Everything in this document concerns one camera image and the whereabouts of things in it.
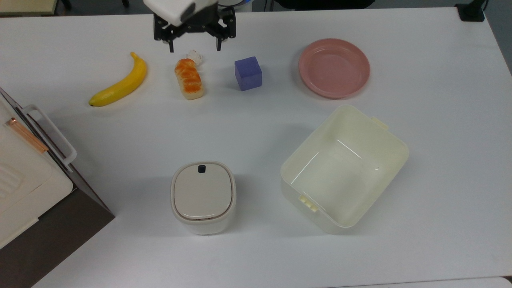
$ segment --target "banana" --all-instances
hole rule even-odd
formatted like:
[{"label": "banana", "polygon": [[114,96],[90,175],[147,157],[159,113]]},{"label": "banana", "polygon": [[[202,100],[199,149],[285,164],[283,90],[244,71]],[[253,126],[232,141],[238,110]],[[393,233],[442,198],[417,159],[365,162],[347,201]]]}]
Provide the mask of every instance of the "banana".
[{"label": "banana", "polygon": [[100,91],[89,100],[89,105],[101,107],[113,103],[126,95],[132,93],[142,83],[147,73],[146,62],[137,56],[134,52],[130,53],[133,57],[132,71],[121,81]]}]

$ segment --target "pink plate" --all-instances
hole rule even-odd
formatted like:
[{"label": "pink plate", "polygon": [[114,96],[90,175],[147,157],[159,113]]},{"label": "pink plate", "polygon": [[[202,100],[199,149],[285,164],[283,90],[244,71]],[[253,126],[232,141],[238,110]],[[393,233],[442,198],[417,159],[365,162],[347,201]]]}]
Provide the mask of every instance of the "pink plate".
[{"label": "pink plate", "polygon": [[327,98],[345,98],[361,90],[370,78],[365,54],[350,42],[322,39],[311,43],[298,60],[304,83]]}]

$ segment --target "tabletop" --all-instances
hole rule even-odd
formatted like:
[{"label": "tabletop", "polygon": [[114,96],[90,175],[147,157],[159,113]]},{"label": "tabletop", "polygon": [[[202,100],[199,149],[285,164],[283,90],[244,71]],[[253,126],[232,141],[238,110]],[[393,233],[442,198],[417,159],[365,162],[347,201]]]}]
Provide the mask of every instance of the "tabletop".
[{"label": "tabletop", "polygon": [[[512,275],[512,77],[487,23],[455,8],[237,14],[237,36],[153,40],[151,15],[0,19],[0,85],[36,104],[78,152],[75,167],[116,215],[36,287],[333,287]],[[302,83],[298,58],[340,38],[367,56],[354,97]],[[174,75],[204,56],[205,95]],[[146,60],[143,84],[92,108],[96,92]],[[234,61],[256,56],[263,85],[241,92]],[[344,104],[375,116],[409,147],[364,217],[327,235],[280,191],[280,167]],[[184,164],[216,160],[237,185],[237,217],[197,236],[170,209]]]},{"label": "tabletop", "polygon": [[378,284],[353,286],[357,288],[509,288],[512,284],[501,277],[456,279],[413,283]]}]

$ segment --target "container handle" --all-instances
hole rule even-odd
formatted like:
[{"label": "container handle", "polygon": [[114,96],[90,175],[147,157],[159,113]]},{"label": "container handle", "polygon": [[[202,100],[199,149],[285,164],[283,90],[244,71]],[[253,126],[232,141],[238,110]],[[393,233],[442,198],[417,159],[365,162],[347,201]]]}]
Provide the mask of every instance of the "container handle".
[{"label": "container handle", "polygon": [[62,159],[62,157],[60,156],[59,153],[55,153],[55,155],[60,159],[62,164],[64,164],[65,166],[69,165],[76,158],[75,148],[71,145],[71,143],[69,143],[69,141],[64,137],[64,135],[59,131],[57,126],[55,126],[55,124],[50,120],[50,118],[46,115],[46,113],[44,113],[41,109],[39,109],[38,106],[36,106],[34,104],[30,104],[30,105],[24,107],[22,109],[22,112],[24,114],[28,115],[30,112],[32,112],[34,110],[41,114],[41,116],[48,122],[48,124],[52,127],[52,129],[55,131],[55,133],[57,133],[57,135],[62,139],[64,144],[68,147],[70,154],[66,158]]},{"label": "container handle", "polygon": [[384,130],[387,130],[389,127],[382,123],[379,119],[375,118],[375,117],[372,117],[372,121],[374,121],[375,123],[377,123],[377,125],[379,125],[380,127],[382,127]]},{"label": "container handle", "polygon": [[304,195],[301,195],[298,199],[300,202],[304,203],[304,205],[306,205],[306,207],[309,208],[309,210],[313,212],[318,211],[318,207],[315,204],[313,204],[313,202],[308,200]]}]

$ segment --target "plastic container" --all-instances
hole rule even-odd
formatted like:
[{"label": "plastic container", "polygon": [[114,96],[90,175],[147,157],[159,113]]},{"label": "plastic container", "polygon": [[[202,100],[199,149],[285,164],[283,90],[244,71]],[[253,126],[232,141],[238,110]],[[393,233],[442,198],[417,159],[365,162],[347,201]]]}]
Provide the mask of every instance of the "plastic container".
[{"label": "plastic container", "polygon": [[283,195],[327,233],[354,226],[409,157],[387,129],[340,106],[281,167]]},{"label": "plastic container", "polygon": [[191,232],[219,233],[234,218],[237,190],[233,174],[216,161],[184,165],[174,174],[170,202],[174,216]]},{"label": "plastic container", "polygon": [[[73,183],[45,152],[47,147],[30,132],[6,97],[11,99],[0,88],[0,249],[73,190]],[[34,105],[20,110],[25,115],[38,110],[51,122]],[[66,164],[75,156],[66,158]]]}]

